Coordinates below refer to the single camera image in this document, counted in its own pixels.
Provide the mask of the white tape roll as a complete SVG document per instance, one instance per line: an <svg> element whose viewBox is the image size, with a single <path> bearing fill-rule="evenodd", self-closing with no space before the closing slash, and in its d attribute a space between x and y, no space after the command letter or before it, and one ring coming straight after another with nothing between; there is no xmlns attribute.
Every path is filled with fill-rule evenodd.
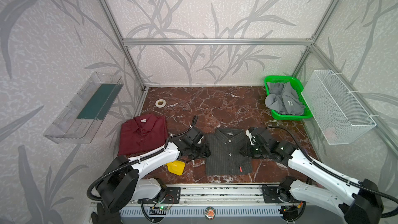
<svg viewBox="0 0 398 224"><path fill-rule="evenodd" d="M157 100L157 101L155 102L155 106L156 106L157 108L163 108L163 107L165 107L165 106L166 106L166 100L164 100L164 99L159 99L159 100Z"/></svg>

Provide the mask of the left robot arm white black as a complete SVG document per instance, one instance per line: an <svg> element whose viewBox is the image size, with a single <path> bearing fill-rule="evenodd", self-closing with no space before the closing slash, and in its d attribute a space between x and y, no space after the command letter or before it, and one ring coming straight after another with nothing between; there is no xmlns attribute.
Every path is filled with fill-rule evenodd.
<svg viewBox="0 0 398 224"><path fill-rule="evenodd" d="M102 203L111 213L123 209L133 200L156 199L166 192L157 179L144 177L157 168L181 157L202 159L210 155L203 141L204 133L196 128L198 116L182 133L170 135L165 144L137 157L117 156L106 171L87 189L87 197Z"/></svg>

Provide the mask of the green plastic basket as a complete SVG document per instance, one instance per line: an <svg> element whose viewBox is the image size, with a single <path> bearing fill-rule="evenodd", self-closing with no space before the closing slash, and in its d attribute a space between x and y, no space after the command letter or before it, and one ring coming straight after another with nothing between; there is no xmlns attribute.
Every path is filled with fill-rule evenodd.
<svg viewBox="0 0 398 224"><path fill-rule="evenodd" d="M266 90L265 106L271 110L276 120L300 121L313 117L305 102L302 83L290 76L267 76L264 79Z"/></svg>

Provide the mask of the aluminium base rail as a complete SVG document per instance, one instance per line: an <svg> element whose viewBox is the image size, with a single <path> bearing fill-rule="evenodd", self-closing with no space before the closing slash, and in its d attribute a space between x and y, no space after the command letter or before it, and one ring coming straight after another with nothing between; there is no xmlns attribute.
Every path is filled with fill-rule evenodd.
<svg viewBox="0 0 398 224"><path fill-rule="evenodd" d="M316 206L344 216L339 208L342 201L323 188L299 184L287 202L277 196L277 188L276 184L170 185L160 203L152 199L133 200L119 213L124 218L205 217L205 209L211 206L215 217L286 217L294 222L301 213ZM170 209L153 211L155 205L168 205Z"/></svg>

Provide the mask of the black glove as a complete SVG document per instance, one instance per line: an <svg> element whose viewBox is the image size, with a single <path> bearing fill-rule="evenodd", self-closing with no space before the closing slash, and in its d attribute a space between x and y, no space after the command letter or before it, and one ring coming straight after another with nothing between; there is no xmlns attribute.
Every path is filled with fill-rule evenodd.
<svg viewBox="0 0 398 224"><path fill-rule="evenodd" d="M102 203L97 203L96 211L90 217L93 224L123 224L119 212L110 213Z"/></svg>

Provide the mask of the maroon folded shirt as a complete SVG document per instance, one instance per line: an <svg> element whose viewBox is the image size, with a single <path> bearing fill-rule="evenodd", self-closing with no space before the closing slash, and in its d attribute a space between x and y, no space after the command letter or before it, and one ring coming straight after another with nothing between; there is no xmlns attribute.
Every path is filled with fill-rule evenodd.
<svg viewBox="0 0 398 224"><path fill-rule="evenodd" d="M147 114L121 125L118 155L146 153L165 145L168 137L164 116Z"/></svg>

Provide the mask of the yellow toy shovel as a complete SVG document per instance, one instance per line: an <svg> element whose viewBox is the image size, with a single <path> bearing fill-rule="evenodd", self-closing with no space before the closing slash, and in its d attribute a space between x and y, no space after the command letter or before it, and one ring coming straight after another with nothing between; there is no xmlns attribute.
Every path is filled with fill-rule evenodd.
<svg viewBox="0 0 398 224"><path fill-rule="evenodd" d="M178 176L183 174L185 165L186 164L183 161L178 160L166 164L168 171Z"/></svg>

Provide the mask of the small green circuit board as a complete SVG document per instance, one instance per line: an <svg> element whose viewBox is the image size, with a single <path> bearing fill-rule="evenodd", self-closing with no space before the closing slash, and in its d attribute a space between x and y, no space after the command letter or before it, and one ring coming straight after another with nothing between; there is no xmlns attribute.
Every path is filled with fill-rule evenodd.
<svg viewBox="0 0 398 224"><path fill-rule="evenodd" d="M168 205L155 205L151 209L153 211L167 211L170 207Z"/></svg>

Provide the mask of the light grey shirt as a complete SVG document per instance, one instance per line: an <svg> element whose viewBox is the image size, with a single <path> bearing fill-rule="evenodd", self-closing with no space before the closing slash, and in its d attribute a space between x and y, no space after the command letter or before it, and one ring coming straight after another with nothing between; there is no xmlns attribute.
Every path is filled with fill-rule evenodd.
<svg viewBox="0 0 398 224"><path fill-rule="evenodd" d="M299 96L287 83L267 82L269 95L265 99L265 105L271 110L281 115L301 116L305 112L304 104L299 100Z"/></svg>

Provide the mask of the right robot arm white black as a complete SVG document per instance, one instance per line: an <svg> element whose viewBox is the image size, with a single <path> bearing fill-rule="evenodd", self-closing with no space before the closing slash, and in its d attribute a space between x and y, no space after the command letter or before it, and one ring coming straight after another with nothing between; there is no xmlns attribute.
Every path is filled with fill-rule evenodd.
<svg viewBox="0 0 398 224"><path fill-rule="evenodd" d="M378 224L383 218L397 216L398 210L384 211L383 199L397 202L396 197L382 193L372 181L359 181L331 169L308 155L294 139L277 141L269 128L249 128L248 143L240 153L252 159L269 159L296 170L319 183L313 186L293 177L286 177L271 194L284 203L312 203L340 217L348 224Z"/></svg>

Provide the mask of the clear plastic wall tray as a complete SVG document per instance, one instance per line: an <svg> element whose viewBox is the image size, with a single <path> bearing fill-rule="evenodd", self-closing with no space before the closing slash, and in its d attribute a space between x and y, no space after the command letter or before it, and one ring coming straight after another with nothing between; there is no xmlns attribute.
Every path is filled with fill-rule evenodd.
<svg viewBox="0 0 398 224"><path fill-rule="evenodd" d="M56 144L91 143L123 86L119 75L92 73L44 137Z"/></svg>

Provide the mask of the round red sticker badge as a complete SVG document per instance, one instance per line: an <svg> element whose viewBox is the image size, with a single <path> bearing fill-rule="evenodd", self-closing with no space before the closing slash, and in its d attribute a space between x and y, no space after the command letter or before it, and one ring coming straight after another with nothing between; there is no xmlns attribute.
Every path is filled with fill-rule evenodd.
<svg viewBox="0 0 398 224"><path fill-rule="evenodd" d="M205 209L204 215L206 219L213 220L216 215L216 211L213 207L209 206Z"/></svg>

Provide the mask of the dark grey striped shirt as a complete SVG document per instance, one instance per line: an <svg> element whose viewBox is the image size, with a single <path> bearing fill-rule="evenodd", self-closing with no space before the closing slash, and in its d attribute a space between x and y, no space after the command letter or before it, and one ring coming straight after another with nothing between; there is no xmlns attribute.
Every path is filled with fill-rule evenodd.
<svg viewBox="0 0 398 224"><path fill-rule="evenodd" d="M251 159L240 154L250 143L241 129L217 128L205 134L210 155L206 158L206 175L245 175L253 172Z"/></svg>

